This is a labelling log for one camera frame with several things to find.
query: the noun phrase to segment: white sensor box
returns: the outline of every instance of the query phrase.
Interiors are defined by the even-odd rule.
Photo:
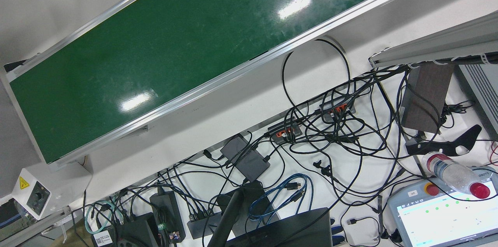
[[[56,172],[46,163],[37,163],[21,170],[12,197],[40,220],[82,197],[91,178],[76,162]]]

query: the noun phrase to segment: teal cable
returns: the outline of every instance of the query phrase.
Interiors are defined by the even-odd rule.
[[[100,201],[97,201],[96,203],[104,203],[104,204],[108,204],[108,205],[110,206],[111,210],[109,211],[109,215],[107,215],[107,218],[112,217],[112,213],[113,213],[115,210],[117,210],[117,209],[116,209],[116,206],[115,206],[114,204],[110,203],[110,202],[109,202],[109,201],[107,201],[107,200],[100,200]],[[87,232],[88,232],[88,233],[90,233],[90,234],[92,234],[92,235],[95,235],[95,234],[100,233],[101,231],[103,231],[103,230],[104,230],[104,228],[105,228],[105,226],[107,225],[107,223],[109,222],[109,220],[105,219],[105,223],[104,223],[104,224],[102,224],[102,226],[100,227],[100,229],[98,229],[97,231],[92,231],[92,229],[90,229],[89,224],[88,224],[88,216],[89,216],[89,214],[90,214],[90,210],[91,210],[91,209],[88,209],[88,210],[87,210],[87,213],[86,213],[86,215],[85,215],[85,229],[87,230]],[[121,213],[121,211],[120,211],[120,210],[117,210],[117,211],[119,212],[119,214],[121,214],[121,220],[123,220],[123,214]]]

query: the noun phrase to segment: plastic water bottle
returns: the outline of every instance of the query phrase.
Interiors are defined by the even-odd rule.
[[[440,152],[430,152],[422,158],[427,169],[457,192],[472,194],[479,199],[489,197],[489,188],[467,166]]]

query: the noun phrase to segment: black bracket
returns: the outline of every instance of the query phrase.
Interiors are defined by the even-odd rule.
[[[330,165],[327,165],[326,167],[322,167],[321,164],[322,164],[322,160],[313,162],[313,166],[318,168],[318,169],[321,169],[321,172],[323,175],[331,177],[332,173],[331,173]]]
[[[419,132],[414,138],[406,142],[406,151],[409,155],[425,155],[437,151],[450,157],[461,156],[472,150],[481,130],[480,125],[474,125],[454,141],[446,142],[425,141],[422,138],[423,132]]]

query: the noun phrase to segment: yellow warning sign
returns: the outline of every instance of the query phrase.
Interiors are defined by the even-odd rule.
[[[26,180],[24,180],[21,176],[19,176],[19,185],[21,186],[21,190],[30,186],[30,184],[26,182]]]

